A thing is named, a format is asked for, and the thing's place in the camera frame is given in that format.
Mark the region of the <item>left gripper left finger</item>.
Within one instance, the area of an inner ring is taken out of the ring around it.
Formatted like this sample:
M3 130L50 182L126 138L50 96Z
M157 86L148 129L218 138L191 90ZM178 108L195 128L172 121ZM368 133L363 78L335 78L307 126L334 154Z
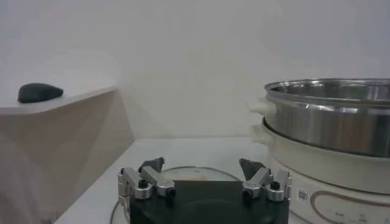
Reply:
M165 178L161 173L165 159L145 161L137 170L131 167L122 167L118 173L118 195L120 197L134 197L138 200L151 198L153 191L164 198L176 196L176 184Z

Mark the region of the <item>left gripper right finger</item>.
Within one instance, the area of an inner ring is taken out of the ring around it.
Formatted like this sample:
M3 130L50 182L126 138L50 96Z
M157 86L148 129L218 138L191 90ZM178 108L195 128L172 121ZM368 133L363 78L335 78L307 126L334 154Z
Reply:
M287 170L279 170L275 175L263 163L248 159L239 159L245 176L243 182L243 199L252 201L265 194L269 201L291 199L292 176Z

